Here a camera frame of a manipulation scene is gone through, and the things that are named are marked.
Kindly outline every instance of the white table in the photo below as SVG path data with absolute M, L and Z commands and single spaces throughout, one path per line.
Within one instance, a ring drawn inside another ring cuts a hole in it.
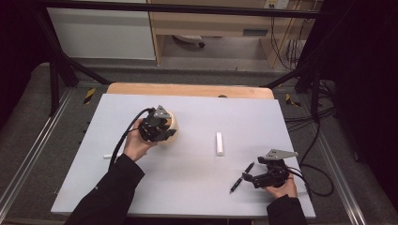
M 141 217 L 263 218 L 273 198 L 242 181 L 229 189 L 253 161 L 252 174 L 266 172 L 257 157 L 271 148 L 293 151 L 277 100 L 223 97 L 102 96 L 82 145 L 55 200 L 52 212 L 69 214 L 107 172 L 120 136 L 142 109 L 162 105 L 174 113 L 179 134 L 159 144 L 137 164 L 145 177 L 136 189 L 129 215 Z M 216 132 L 224 156 L 216 156 Z M 298 168 L 294 157 L 285 160 Z M 307 218 L 315 213 L 303 182 L 298 197 Z

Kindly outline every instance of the black jacket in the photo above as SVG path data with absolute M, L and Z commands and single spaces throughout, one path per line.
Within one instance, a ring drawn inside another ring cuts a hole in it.
M 135 188 L 144 172 L 122 155 L 99 183 L 79 202 L 65 224 L 123 224 Z M 297 198 L 283 196 L 267 207 L 272 225 L 307 224 Z

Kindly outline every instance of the person's left hand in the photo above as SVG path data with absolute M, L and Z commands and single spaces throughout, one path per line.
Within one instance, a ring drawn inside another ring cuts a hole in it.
M 138 131 L 138 126 L 143 122 L 142 119 L 137 120 L 132 126 L 131 131 L 126 139 L 126 144 L 123 153 L 126 154 L 131 160 L 137 161 L 146 154 L 149 148 L 157 145 L 157 142 L 146 142 L 141 137 Z

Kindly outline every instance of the roll of tape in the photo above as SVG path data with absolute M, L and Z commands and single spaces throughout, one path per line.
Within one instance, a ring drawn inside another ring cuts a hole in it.
M 172 142 L 172 141 L 174 141 L 176 139 L 176 136 L 178 136 L 179 127 L 178 127 L 178 122 L 176 120 L 176 116 L 170 111 L 167 111 L 167 112 L 172 117 L 172 124 L 170 125 L 169 129 L 175 129 L 176 133 L 173 136 L 169 137 L 166 141 L 159 142 L 159 143 L 170 143 L 170 142 Z

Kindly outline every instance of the pen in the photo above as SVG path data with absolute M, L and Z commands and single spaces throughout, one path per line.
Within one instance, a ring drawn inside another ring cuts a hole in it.
M 249 167 L 245 170 L 245 173 L 248 173 L 252 167 L 254 165 L 254 162 L 252 162 Z M 240 182 L 242 182 L 242 176 L 240 176 L 240 178 L 235 182 L 235 184 L 232 186 L 231 190 L 229 191 L 229 193 L 231 194 L 232 192 L 235 191 L 235 189 L 237 188 L 237 186 L 240 184 Z

